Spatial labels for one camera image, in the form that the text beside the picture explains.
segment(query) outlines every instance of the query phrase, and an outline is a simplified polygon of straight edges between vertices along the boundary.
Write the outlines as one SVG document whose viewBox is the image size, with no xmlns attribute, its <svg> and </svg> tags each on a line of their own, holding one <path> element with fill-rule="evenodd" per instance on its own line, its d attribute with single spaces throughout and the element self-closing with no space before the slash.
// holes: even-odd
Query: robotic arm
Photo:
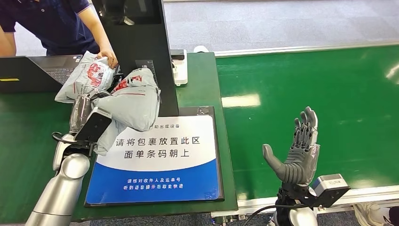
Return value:
<svg viewBox="0 0 399 226">
<path fill-rule="evenodd" d="M 312 208 L 330 207 L 350 189 L 340 174 L 320 176 L 309 187 L 320 150 L 316 144 L 318 119 L 310 107 L 300 116 L 301 121 L 295 119 L 294 140 L 284 163 L 274 156 L 268 144 L 263 145 L 263 157 L 282 181 L 276 205 L 301 204 L 308 208 L 277 207 L 268 226 L 317 226 Z"/>
<path fill-rule="evenodd" d="M 112 121 L 110 113 L 91 109 L 91 100 L 103 94 L 98 90 L 91 94 L 75 100 L 70 132 L 62 137 L 53 133 L 58 141 L 53 160 L 56 175 L 47 183 L 26 226 L 68 226 L 71 222 L 93 147 Z"/>
</svg>

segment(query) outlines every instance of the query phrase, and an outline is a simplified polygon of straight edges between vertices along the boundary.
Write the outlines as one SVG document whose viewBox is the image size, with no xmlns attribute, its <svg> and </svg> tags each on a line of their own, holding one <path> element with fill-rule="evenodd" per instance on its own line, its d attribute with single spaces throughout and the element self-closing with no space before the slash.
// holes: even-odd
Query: red printed logo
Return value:
<svg viewBox="0 0 399 226">
<path fill-rule="evenodd" d="M 115 87 L 115 88 L 113 89 L 112 93 L 114 93 L 114 92 L 116 92 L 116 91 L 118 91 L 118 90 L 120 90 L 120 89 L 126 88 L 126 87 L 128 87 L 128 81 L 124 79 L 124 80 L 122 80 L 122 81 L 119 83 L 119 85 L 118 85 L 117 87 Z"/>
<path fill-rule="evenodd" d="M 104 73 L 97 73 L 98 70 L 101 70 L 101 66 L 98 64 L 91 64 L 88 69 L 88 78 L 91 80 L 91 85 L 98 87 L 101 84 L 101 80 L 103 79 Z"/>
<path fill-rule="evenodd" d="M 142 76 L 141 75 L 137 75 L 135 77 L 132 77 L 132 81 L 136 80 L 136 81 L 142 81 Z"/>
</svg>

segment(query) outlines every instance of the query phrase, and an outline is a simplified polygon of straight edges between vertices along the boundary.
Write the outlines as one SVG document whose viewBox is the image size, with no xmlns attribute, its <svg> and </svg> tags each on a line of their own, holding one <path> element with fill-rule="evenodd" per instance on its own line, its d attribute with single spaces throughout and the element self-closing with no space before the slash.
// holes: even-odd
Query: floor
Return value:
<svg viewBox="0 0 399 226">
<path fill-rule="evenodd" d="M 189 52 L 399 40 L 399 0 L 224 0 L 166 2 L 171 48 Z M 16 27 L 18 55 L 44 55 Z"/>
</svg>

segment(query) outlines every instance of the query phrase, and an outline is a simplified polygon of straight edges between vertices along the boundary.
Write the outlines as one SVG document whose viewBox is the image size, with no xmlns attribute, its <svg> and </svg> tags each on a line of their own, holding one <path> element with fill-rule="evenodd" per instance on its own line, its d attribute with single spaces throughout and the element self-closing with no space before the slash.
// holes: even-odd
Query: person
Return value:
<svg viewBox="0 0 399 226">
<path fill-rule="evenodd" d="M 1 0 L 0 57 L 16 55 L 18 22 L 41 40 L 47 55 L 75 55 L 86 51 L 118 60 L 100 20 L 87 0 Z"/>
</svg>

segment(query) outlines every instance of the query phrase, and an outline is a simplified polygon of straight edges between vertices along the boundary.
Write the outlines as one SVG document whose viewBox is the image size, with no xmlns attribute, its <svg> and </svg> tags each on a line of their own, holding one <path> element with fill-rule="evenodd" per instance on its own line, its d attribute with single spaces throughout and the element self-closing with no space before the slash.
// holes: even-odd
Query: gray carpet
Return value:
<svg viewBox="0 0 399 226">
<path fill-rule="evenodd" d="M 399 40 L 399 0 L 224 0 L 166 2 L 171 48 L 189 52 Z M 45 54 L 17 26 L 17 54 Z"/>
<path fill-rule="evenodd" d="M 271 214 L 255 216 L 248 226 L 266 226 Z M 359 226 L 353 211 L 320 214 L 317 217 L 319 226 Z M 241 226 L 243 221 L 228 223 L 227 226 Z M 181 216 L 127 218 L 117 220 L 95 220 L 90 226 L 212 226 L 209 214 L 192 214 Z"/>
</svg>

